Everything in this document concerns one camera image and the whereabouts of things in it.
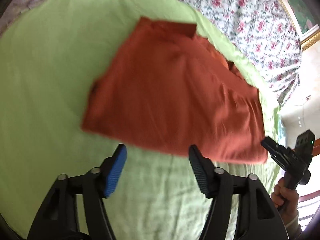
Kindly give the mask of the person's right hand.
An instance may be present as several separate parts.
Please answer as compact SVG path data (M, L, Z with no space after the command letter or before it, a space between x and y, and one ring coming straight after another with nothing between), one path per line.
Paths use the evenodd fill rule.
M285 187L284 177L279 179L278 183L274 186L271 199L276 208L282 207L280 216L284 224L288 224L298 215L299 195L296 190Z

